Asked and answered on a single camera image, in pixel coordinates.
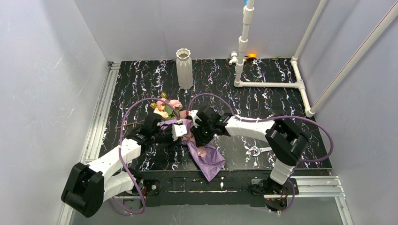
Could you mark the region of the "white ribbed vase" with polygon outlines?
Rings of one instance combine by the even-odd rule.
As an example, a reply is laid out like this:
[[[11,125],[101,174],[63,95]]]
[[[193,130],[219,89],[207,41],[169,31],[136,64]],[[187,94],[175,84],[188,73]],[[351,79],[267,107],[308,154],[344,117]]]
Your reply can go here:
[[[193,86],[193,70],[190,50],[186,48],[177,50],[176,69],[179,86],[184,90],[190,89]]]

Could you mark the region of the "purple flower bouquet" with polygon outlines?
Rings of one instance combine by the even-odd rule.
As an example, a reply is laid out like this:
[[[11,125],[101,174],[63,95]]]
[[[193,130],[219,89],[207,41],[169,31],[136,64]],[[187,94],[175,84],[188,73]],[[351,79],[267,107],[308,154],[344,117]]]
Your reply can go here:
[[[217,150],[216,147],[207,144],[204,147],[197,147],[194,135],[191,128],[194,127],[193,120],[188,118],[188,111],[181,110],[183,105],[177,99],[166,99],[166,94],[161,94],[160,101],[152,102],[151,107],[153,112],[162,116],[167,124],[176,121],[176,114],[179,112],[183,124],[187,128],[188,134],[182,137],[182,144],[188,147],[188,150],[193,158],[193,161],[201,170],[207,181],[212,181],[225,164],[224,156]]]

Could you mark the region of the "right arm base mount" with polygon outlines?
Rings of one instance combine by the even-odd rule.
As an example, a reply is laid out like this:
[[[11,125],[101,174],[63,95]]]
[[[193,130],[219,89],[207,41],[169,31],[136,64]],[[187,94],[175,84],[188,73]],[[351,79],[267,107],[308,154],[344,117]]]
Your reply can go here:
[[[267,179],[252,179],[248,186],[253,195],[261,195],[265,198],[265,206],[269,211],[282,213],[289,209],[293,197],[299,194],[296,179],[288,179],[284,184]]]

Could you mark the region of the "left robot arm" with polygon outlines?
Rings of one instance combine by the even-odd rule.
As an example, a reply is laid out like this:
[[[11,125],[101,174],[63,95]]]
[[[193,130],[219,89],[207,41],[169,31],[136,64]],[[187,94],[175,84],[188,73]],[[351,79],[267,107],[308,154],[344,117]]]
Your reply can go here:
[[[172,144],[178,140],[176,126],[182,121],[163,121],[158,114],[147,115],[136,125],[122,143],[105,155],[87,164],[75,164],[67,179],[61,200],[85,217],[93,216],[103,202],[128,190],[133,190],[141,176],[130,168],[121,169],[128,162],[144,155],[154,144]]]

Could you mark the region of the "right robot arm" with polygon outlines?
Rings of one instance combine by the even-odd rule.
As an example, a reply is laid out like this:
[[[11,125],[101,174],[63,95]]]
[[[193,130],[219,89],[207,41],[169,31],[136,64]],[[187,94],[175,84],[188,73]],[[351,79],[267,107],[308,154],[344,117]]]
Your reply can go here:
[[[290,118],[268,120],[244,118],[230,113],[220,115],[205,106],[188,112],[191,132],[198,147],[210,143],[215,135],[245,136],[267,142],[276,162],[267,180],[269,185],[282,187],[298,164],[309,144],[309,137]]]

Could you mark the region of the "brown ribbon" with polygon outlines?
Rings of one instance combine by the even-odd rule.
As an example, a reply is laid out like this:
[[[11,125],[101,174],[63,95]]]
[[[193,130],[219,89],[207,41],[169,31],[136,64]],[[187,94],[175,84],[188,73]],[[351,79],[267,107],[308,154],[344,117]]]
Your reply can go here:
[[[131,122],[131,123],[124,124],[122,126],[115,127],[115,129],[121,129],[121,128],[125,128],[128,126],[136,126],[136,125],[140,125],[140,123],[139,122]]]

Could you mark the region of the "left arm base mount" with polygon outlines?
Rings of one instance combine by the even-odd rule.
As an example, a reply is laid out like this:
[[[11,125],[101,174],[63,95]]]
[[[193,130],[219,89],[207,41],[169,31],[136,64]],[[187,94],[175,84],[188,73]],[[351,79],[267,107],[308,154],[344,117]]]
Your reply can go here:
[[[158,196],[160,192],[159,180],[140,180],[138,182],[139,190],[144,197]]]

